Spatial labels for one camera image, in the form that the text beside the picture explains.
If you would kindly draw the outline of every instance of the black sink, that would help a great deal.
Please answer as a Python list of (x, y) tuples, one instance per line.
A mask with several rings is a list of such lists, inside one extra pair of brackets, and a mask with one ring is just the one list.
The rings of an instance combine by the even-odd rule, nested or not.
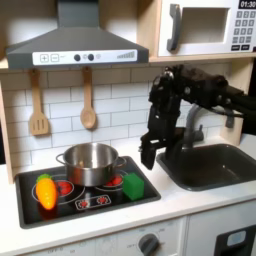
[(172, 161), (162, 153), (157, 161), (177, 185), (192, 191), (256, 180), (256, 161), (227, 144), (185, 150)]

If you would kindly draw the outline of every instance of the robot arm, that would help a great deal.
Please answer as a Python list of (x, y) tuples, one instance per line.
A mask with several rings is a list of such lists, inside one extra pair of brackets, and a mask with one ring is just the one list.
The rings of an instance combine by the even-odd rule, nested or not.
[[(223, 76), (211, 76), (199, 69), (183, 65), (166, 68), (157, 77), (149, 95), (148, 133), (141, 137), (141, 161), (152, 169), (156, 150), (166, 148), (166, 154), (183, 140), (185, 128), (176, 128), (181, 100), (213, 111), (217, 114), (256, 119), (256, 101), (243, 91), (229, 86)], [(214, 107), (223, 107), (221, 112)]]

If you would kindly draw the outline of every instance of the microwave keypad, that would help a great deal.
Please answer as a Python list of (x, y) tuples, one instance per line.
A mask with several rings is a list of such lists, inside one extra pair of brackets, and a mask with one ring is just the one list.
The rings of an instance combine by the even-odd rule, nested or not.
[(250, 49), (256, 11), (238, 11), (236, 14), (234, 36), (232, 40), (232, 51), (246, 51)]

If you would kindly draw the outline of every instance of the stainless steel pot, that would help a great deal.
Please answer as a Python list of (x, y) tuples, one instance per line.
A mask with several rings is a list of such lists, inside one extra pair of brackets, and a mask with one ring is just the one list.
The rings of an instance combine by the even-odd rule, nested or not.
[(125, 164), (117, 165), (117, 151), (99, 143), (76, 145), (58, 155), (56, 160), (66, 166), (70, 182), (86, 187), (106, 184), (113, 178), (114, 169)]

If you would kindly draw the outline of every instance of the cabinet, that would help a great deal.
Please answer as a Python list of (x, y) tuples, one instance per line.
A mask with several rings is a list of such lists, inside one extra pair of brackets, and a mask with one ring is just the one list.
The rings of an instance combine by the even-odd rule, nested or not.
[(217, 236), (255, 225), (255, 212), (256, 203), (250, 201), (191, 215), (184, 256), (214, 255)]

